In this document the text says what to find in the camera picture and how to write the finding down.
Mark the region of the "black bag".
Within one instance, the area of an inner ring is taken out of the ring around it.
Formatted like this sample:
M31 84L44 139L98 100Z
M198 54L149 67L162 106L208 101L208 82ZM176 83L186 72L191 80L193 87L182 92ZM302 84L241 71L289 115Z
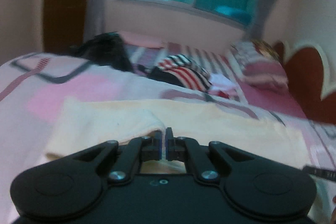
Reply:
M96 65L110 66L123 72L134 72L123 39L117 32L100 34L80 46L72 46L70 55L87 59Z

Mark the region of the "red white headboard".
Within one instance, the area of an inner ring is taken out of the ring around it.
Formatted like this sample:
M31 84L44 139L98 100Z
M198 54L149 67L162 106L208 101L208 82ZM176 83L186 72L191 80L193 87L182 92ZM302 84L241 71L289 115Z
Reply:
M299 42L292 48L277 41L278 53L289 83L289 92L308 119L335 124L335 81L323 49L310 42Z

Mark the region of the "pink grey patterned quilt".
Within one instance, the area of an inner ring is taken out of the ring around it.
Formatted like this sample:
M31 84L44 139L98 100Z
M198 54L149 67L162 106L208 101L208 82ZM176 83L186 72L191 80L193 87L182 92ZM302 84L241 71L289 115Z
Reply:
M80 102L172 100L238 105L260 118L300 130L310 165L335 169L335 125L244 105L198 90L182 88L69 56L30 53L1 66L1 223L17 211L10 185L21 172L49 161L45 148L67 98Z

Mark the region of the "cream knitted sweater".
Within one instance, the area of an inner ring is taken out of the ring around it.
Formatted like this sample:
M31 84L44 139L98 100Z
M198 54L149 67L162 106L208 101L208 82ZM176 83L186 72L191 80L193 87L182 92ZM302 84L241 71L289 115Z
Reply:
M55 160L108 140L126 144L171 128L199 144L220 141L289 166L302 168L310 156L300 130L260 118L238 105L172 100L64 101L45 156Z

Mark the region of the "brown wooden door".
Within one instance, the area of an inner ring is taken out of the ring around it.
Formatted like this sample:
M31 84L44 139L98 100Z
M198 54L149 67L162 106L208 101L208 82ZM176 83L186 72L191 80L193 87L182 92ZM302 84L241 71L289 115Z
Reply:
M87 0L44 0L43 5L44 50L64 53L81 44Z

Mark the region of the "white pink folded garment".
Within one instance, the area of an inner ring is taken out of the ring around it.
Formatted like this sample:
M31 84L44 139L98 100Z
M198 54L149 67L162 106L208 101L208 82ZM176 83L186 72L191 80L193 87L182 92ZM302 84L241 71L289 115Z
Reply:
M230 98L236 96L238 85L233 83L227 77L221 74L210 74L211 87L208 90L208 94L213 96L219 96L223 98Z

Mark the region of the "yellow patterned cushion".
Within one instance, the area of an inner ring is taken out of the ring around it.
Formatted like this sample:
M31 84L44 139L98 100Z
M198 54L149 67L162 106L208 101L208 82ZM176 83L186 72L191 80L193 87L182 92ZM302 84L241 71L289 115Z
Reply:
M261 55L272 60L280 60L278 53L264 40L252 40L252 43L254 44L256 51Z

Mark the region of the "striped pink pillow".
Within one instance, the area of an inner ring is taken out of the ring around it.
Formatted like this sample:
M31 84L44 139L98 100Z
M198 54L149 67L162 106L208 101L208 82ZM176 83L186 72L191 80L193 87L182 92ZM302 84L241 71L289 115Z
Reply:
M227 59L238 79L247 85L276 93L288 91L288 77L280 61L258 53L252 40L232 44Z

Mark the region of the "pink striped bed sheet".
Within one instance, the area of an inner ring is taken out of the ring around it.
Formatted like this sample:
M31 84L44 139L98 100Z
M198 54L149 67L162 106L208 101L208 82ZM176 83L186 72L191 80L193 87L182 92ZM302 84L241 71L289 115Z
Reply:
M302 108L289 94L288 90L272 91L258 89L241 82L232 71L225 56L205 50L168 42L162 38L120 31L118 33L125 43L134 73L145 76L155 65L170 55L183 54L194 60L211 75L225 78L229 82L223 90L211 92L244 105L257 106L265 110L305 118Z

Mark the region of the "red black striped garment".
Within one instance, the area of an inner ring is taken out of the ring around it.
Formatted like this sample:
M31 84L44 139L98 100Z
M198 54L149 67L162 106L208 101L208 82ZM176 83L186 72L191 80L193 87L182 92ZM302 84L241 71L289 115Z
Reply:
M179 87L207 92L212 83L210 73L183 54L170 55L154 66L147 77Z

